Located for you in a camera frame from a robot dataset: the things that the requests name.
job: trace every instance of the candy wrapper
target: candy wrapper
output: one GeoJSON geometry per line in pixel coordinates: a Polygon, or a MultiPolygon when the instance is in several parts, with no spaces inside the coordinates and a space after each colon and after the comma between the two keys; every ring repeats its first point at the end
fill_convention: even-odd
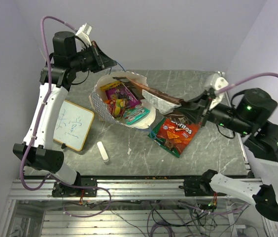
{"type": "Polygon", "coordinates": [[[125,99],[127,101],[126,108],[141,104],[140,100],[137,100],[131,91],[124,85],[106,90],[105,93],[109,100],[125,99]]]}
{"type": "Polygon", "coordinates": [[[114,116],[114,118],[121,118],[124,115],[126,109],[126,100],[106,100],[104,103],[107,104],[109,113],[114,116]]]}
{"type": "Polygon", "coordinates": [[[164,118],[148,136],[166,151],[180,157],[198,130],[197,124],[177,123],[164,118]]]}
{"type": "Polygon", "coordinates": [[[131,125],[149,114],[150,110],[143,106],[135,106],[133,109],[128,109],[124,114],[127,125],[131,125]]]}

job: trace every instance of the gray marble tabletop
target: gray marble tabletop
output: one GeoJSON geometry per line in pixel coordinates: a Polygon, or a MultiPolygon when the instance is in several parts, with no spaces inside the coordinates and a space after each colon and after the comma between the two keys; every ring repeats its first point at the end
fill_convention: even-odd
{"type": "MultiPolygon", "coordinates": [[[[202,93],[205,79],[213,73],[133,71],[146,76],[150,87],[186,100],[202,93]]],[[[97,80],[107,73],[107,70],[90,73],[86,82],[71,87],[66,99],[93,110],[88,97],[97,80]]],[[[76,81],[82,81],[85,75],[79,74],[76,81]]],[[[157,112],[152,127],[160,120],[162,115],[157,112]]],[[[95,115],[83,150],[76,152],[65,148],[65,161],[82,175],[201,175],[208,169],[217,170],[225,175],[247,174],[239,139],[230,140],[223,137],[210,122],[199,130],[180,158],[163,150],[147,135],[148,132],[100,121],[95,115]],[[98,141],[102,141],[107,151],[109,164],[102,160],[97,147],[98,141]]],[[[55,142],[53,149],[61,150],[61,144],[55,142]]],[[[25,174],[41,175],[42,172],[26,167],[25,174]]]]}

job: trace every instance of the red snack bag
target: red snack bag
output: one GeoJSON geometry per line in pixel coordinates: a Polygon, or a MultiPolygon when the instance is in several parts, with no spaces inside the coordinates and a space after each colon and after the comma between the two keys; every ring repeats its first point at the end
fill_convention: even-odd
{"type": "Polygon", "coordinates": [[[149,134],[163,149],[176,157],[184,151],[199,130],[197,124],[184,124],[164,118],[149,134]]]}

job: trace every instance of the gray wall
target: gray wall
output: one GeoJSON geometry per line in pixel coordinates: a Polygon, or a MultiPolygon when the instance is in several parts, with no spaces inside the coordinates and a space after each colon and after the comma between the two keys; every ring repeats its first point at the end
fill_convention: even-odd
{"type": "MultiPolygon", "coordinates": [[[[128,69],[225,71],[266,0],[15,0],[40,47],[39,22],[57,16],[128,69]]],[[[48,39],[65,29],[46,23],[48,39]]]]}
{"type": "MultiPolygon", "coordinates": [[[[247,76],[261,72],[278,73],[278,0],[268,0],[252,29],[233,59],[226,77],[236,82],[247,76]]],[[[231,91],[231,95],[245,88],[260,87],[278,102],[278,79],[260,78],[231,91]]],[[[278,108],[271,122],[278,124],[278,108]]],[[[267,179],[263,168],[249,153],[250,163],[255,175],[267,179]]]]}
{"type": "Polygon", "coordinates": [[[13,0],[0,0],[0,217],[20,162],[22,142],[38,99],[43,57],[13,0]]]}

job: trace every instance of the small whiteboard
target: small whiteboard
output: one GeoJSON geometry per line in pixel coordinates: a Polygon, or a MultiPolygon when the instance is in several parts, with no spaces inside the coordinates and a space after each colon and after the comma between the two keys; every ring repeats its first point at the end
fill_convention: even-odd
{"type": "Polygon", "coordinates": [[[81,151],[93,118],[92,111],[65,100],[58,115],[54,140],[81,151]]]}

